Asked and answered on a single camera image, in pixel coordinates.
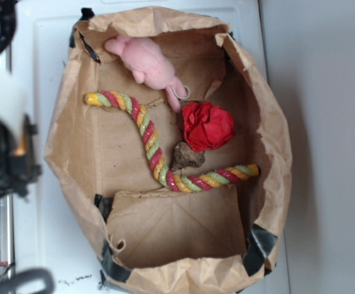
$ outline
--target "white wall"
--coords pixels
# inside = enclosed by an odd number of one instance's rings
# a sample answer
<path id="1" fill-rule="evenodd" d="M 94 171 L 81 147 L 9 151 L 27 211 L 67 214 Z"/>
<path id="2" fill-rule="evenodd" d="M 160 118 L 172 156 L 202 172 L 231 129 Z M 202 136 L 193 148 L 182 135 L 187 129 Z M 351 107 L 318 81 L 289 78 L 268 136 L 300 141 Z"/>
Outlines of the white wall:
<path id="1" fill-rule="evenodd" d="M 294 151 L 291 294 L 355 293 L 355 1 L 260 4 Z"/>

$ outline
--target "black object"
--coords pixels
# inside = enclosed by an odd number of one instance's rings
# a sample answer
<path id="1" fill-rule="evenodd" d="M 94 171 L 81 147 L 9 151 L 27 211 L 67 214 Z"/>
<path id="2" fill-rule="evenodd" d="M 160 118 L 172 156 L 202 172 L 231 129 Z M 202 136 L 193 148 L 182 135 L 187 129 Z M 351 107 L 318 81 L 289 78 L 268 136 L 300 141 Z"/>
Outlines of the black object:
<path id="1" fill-rule="evenodd" d="M 90 20 L 92 17 L 94 17 L 94 12 L 91 8 L 82 8 L 81 9 L 81 13 L 82 13 L 82 17 L 78 20 L 78 21 L 88 21 Z M 73 33 L 70 36 L 70 40 L 69 40 L 69 46 L 70 48 L 74 48 L 75 47 L 75 42 L 74 42 L 74 35 Z"/>
<path id="2" fill-rule="evenodd" d="M 96 194 L 94 197 L 94 204 L 99 209 L 105 222 L 107 222 L 108 216 L 112 211 L 113 202 L 114 202 L 114 198 L 105 198 L 100 194 Z"/>
<path id="3" fill-rule="evenodd" d="M 17 288 L 34 281 L 43 281 L 45 288 L 33 294 L 51 294 L 54 292 L 54 282 L 51 274 L 45 269 L 31 269 L 16 274 L 10 280 L 0 282 L 0 294 L 12 293 Z"/>
<path id="4" fill-rule="evenodd" d="M 11 43 L 16 30 L 15 0 L 0 0 L 0 54 Z"/>
<path id="5" fill-rule="evenodd" d="M 104 272 L 112 279 L 118 282 L 126 283 L 127 279 L 131 275 L 131 270 L 129 268 L 125 268 L 124 266 L 118 265 L 112 259 L 113 252 L 107 241 L 104 241 L 102 255 L 102 266 Z"/>
<path id="6" fill-rule="evenodd" d="M 0 198 L 18 193 L 24 197 L 28 192 L 26 186 L 34 183 L 41 174 L 41 167 L 35 164 L 32 136 L 37 133 L 35 125 L 24 117 L 21 149 L 7 128 L 0 123 Z"/>
<path id="7" fill-rule="evenodd" d="M 259 225 L 252 226 L 248 252 L 244 256 L 243 265 L 249 276 L 256 274 L 264 265 L 267 257 L 277 244 L 278 237 Z"/>

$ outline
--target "rope toy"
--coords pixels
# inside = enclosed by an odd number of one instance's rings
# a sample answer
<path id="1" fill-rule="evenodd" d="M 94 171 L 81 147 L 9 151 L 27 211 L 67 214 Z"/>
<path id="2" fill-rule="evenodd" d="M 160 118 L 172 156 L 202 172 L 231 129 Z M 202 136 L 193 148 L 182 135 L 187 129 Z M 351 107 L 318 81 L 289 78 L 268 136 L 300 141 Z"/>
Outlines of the rope toy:
<path id="1" fill-rule="evenodd" d="M 139 104 L 136 98 L 129 97 L 121 92 L 102 91 L 87 94 L 85 102 L 88 105 L 120 108 L 132 117 L 143 138 L 146 157 L 150 163 L 153 177 L 164 187 L 169 187 L 176 192 L 192 193 L 211 190 L 229 183 L 245 181 L 251 176 L 259 175 L 259 168 L 255 164 L 222 168 L 200 176 L 174 175 L 165 163 L 154 123 L 151 121 L 146 107 Z"/>

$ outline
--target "crumpled red paper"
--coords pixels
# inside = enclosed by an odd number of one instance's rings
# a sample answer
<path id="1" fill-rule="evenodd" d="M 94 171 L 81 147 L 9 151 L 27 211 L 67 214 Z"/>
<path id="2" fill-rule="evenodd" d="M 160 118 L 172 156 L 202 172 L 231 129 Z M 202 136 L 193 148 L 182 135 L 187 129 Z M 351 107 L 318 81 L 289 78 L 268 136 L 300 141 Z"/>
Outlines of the crumpled red paper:
<path id="1" fill-rule="evenodd" d="M 182 112 L 184 140 L 195 152 L 217 149 L 235 135 L 231 114 L 211 102 L 192 102 Z"/>

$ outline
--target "rock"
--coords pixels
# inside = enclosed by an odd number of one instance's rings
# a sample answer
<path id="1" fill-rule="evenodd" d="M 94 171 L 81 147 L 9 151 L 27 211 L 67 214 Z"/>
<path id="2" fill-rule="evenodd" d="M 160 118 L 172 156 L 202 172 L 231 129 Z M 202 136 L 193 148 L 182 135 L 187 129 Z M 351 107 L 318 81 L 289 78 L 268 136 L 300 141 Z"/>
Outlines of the rock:
<path id="1" fill-rule="evenodd" d="M 203 162 L 204 151 L 194 152 L 186 142 L 180 142 L 174 148 L 171 171 L 175 172 L 184 167 L 200 167 Z"/>

